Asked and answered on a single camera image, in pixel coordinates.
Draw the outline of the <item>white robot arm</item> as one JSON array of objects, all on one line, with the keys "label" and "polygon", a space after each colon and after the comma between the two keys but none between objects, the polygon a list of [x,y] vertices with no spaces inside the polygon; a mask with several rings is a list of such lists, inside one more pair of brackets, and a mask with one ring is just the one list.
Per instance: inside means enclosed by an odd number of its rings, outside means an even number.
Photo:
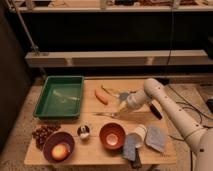
[{"label": "white robot arm", "polygon": [[184,141],[196,155],[194,171],[213,171],[213,128],[207,129],[193,119],[165,92],[154,78],[146,79],[143,88],[131,93],[118,108],[120,115],[140,109],[150,100],[156,100],[165,110]]}]

